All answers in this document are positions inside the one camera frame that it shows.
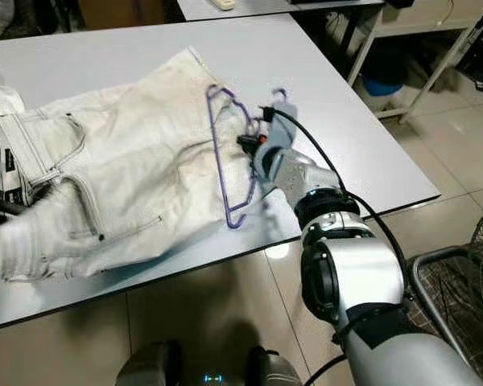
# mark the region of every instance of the white jeans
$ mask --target white jeans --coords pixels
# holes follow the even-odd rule
[[[0,226],[0,278],[88,276],[159,256],[224,219],[205,93],[220,84],[188,49],[137,84],[0,117],[32,189],[51,193]],[[229,197],[250,185],[245,118],[213,102]]]

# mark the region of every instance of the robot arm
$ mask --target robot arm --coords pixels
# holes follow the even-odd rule
[[[292,117],[286,102],[273,105]],[[333,325],[358,385],[483,385],[441,339],[414,326],[403,311],[403,273],[394,252],[374,236],[333,170],[291,148],[295,125],[264,110],[264,141],[240,137],[265,182],[281,189],[302,229],[302,296]]]

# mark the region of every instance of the jeans pocket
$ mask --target jeans pocket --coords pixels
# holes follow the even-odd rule
[[[176,181],[175,174],[168,173],[171,155],[159,150],[139,150],[63,175],[77,187],[91,233],[99,241],[108,244],[164,221]]]
[[[85,130],[71,113],[28,122],[25,126],[23,135],[46,174],[66,163],[84,147]]]

